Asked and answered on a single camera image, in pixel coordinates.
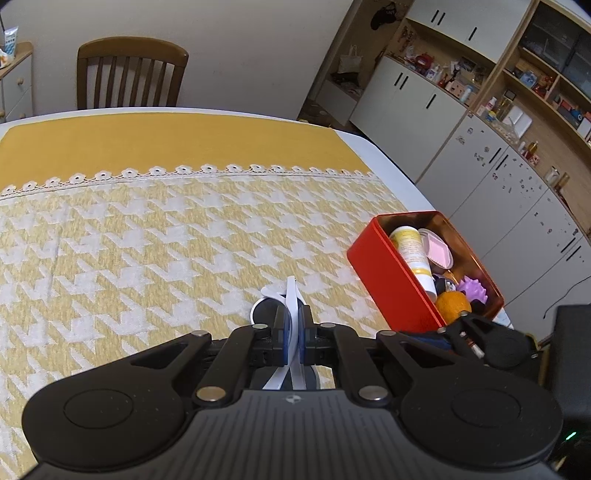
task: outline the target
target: metal screw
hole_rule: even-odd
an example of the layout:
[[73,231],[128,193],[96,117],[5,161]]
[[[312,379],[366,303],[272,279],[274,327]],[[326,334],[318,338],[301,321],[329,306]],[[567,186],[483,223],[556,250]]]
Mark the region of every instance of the metal screw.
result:
[[226,396],[226,391],[220,387],[203,387],[197,390],[197,398],[203,401],[218,401]]
[[359,389],[359,396],[370,401],[383,400],[388,396],[388,390],[378,385],[368,385]]

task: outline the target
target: floor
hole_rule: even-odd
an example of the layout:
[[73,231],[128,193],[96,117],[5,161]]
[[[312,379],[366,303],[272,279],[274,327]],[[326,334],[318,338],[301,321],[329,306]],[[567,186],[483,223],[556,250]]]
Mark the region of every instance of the floor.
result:
[[298,116],[299,121],[306,121],[310,124],[320,125],[321,127],[330,127],[335,130],[342,130],[351,134],[360,135],[361,132],[357,130],[353,125],[348,124],[346,126],[338,123],[329,113],[324,110],[318,103],[309,98],[304,102],[304,106],[301,108],[301,112]]

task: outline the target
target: lace trim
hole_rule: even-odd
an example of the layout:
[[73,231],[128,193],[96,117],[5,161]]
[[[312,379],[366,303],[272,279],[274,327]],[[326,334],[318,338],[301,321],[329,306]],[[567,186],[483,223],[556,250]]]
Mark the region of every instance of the lace trim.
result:
[[44,184],[39,185],[36,181],[28,181],[20,189],[15,185],[9,185],[0,192],[0,198],[9,198],[19,196],[23,194],[46,192],[49,190],[62,189],[68,187],[79,187],[103,184],[107,181],[126,181],[129,179],[141,179],[141,178],[171,178],[179,175],[191,175],[191,176],[202,176],[212,174],[259,174],[259,175],[303,175],[303,176],[324,176],[324,177],[338,177],[338,178],[361,178],[366,180],[376,180],[378,177],[373,172],[363,173],[359,170],[355,170],[353,173],[348,170],[335,170],[333,168],[327,168],[321,170],[320,168],[310,167],[308,170],[302,167],[294,166],[291,169],[282,167],[281,165],[271,165],[270,168],[266,168],[263,165],[253,164],[248,169],[242,168],[240,165],[230,164],[224,170],[219,170],[214,165],[205,164],[202,165],[199,170],[193,170],[187,165],[180,165],[174,169],[174,171],[167,171],[163,167],[152,167],[148,170],[148,173],[140,173],[134,168],[126,168],[119,175],[113,175],[110,171],[102,170],[95,174],[94,177],[88,179],[82,173],[74,173],[67,181],[62,181],[58,177],[52,177],[47,180]]

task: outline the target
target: table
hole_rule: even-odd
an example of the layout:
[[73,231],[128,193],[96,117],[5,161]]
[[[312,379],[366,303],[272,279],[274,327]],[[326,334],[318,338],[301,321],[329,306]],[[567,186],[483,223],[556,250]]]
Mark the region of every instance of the table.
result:
[[387,328],[345,252],[373,215],[432,209],[365,139],[257,115],[68,112],[0,140],[0,478],[34,464],[20,416],[40,388],[192,330],[224,338],[290,274],[317,322]]

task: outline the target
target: bag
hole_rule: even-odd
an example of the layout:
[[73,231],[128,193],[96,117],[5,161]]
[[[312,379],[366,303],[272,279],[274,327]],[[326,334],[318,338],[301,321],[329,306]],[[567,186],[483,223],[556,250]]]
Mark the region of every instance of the bag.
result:
[[357,45],[351,45],[349,55],[341,55],[337,73],[359,73],[362,56],[357,55]]

